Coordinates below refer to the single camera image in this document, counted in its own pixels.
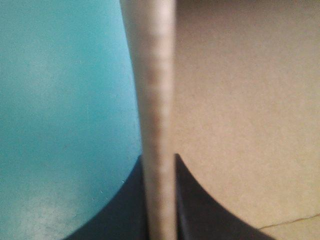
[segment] beige surface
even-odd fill
[[[319,240],[320,216],[262,230],[277,240]]]
[[[255,227],[320,213],[320,1],[177,8],[176,152]]]

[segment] crack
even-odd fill
[[[292,224],[292,223],[296,223],[296,222],[299,222],[299,221],[312,219],[312,218],[315,218],[315,217],[320,217],[320,213],[317,213],[317,214],[309,216],[309,217],[298,218],[298,219],[293,220],[293,221],[284,221],[284,222],[280,222],[280,223],[276,223],[276,224],[272,224],[272,225],[262,226],[262,227],[259,227],[258,229],[259,230],[263,230],[263,229],[267,229],[267,228],[271,228],[271,227],[277,227],[277,226],[281,226],[281,225],[285,225],[285,224]]]

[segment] black object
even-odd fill
[[[179,240],[273,240],[216,202],[176,154]],[[65,240],[148,240],[143,172],[139,157],[114,198]]]

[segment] black curved edge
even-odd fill
[[[147,240],[145,190],[140,157],[110,202],[64,240]]]
[[[215,201],[192,176],[180,155],[176,159],[179,240],[273,240]]]
[[[273,240],[215,201],[180,155],[175,161],[179,240]],[[64,240],[149,240],[141,156],[114,198]]]

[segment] blue panel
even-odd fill
[[[140,141],[118,0],[0,0],[0,239],[75,231]]]

